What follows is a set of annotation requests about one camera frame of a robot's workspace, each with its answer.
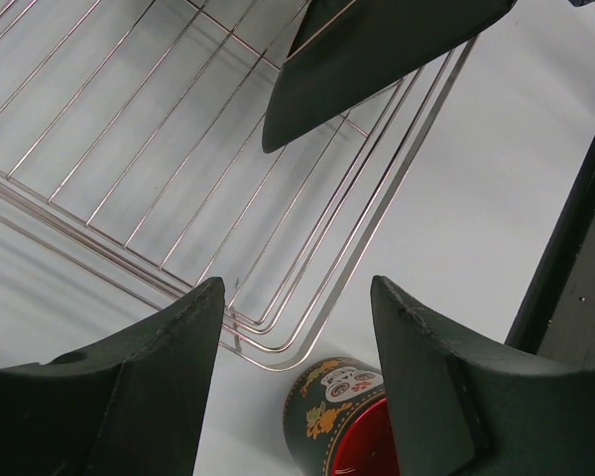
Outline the red and black mug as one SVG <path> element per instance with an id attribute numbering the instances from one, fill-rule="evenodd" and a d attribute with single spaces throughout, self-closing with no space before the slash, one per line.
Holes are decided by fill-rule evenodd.
<path id="1" fill-rule="evenodd" d="M 320 360 L 297 378 L 283 431 L 303 475 L 400 473 L 382 372 L 355 358 Z"/>

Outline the metal wire dish rack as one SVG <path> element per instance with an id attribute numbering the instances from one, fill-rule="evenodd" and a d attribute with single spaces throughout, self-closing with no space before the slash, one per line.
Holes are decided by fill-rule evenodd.
<path id="1" fill-rule="evenodd" d="M 0 367 L 225 284 L 220 344 L 311 354 L 466 43 L 274 153 L 303 1 L 0 1 Z"/>

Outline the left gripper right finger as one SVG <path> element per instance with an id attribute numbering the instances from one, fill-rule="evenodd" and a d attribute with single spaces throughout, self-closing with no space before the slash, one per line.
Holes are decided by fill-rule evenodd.
<path id="1" fill-rule="evenodd" d="M 595 475 L 595 367 L 494 341 L 377 276 L 370 290 L 404 475 Z"/>

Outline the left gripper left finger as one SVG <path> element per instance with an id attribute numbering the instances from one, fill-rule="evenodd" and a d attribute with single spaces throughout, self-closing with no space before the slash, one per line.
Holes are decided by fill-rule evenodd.
<path id="1" fill-rule="evenodd" d="M 47 364 L 0 369 L 0 475 L 189 475 L 224 312 L 210 278 Z"/>

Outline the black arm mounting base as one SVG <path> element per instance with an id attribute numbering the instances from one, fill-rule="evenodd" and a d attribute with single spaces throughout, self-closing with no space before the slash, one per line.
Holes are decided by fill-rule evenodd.
<path id="1" fill-rule="evenodd" d="M 595 135 L 505 342 L 595 367 Z"/>

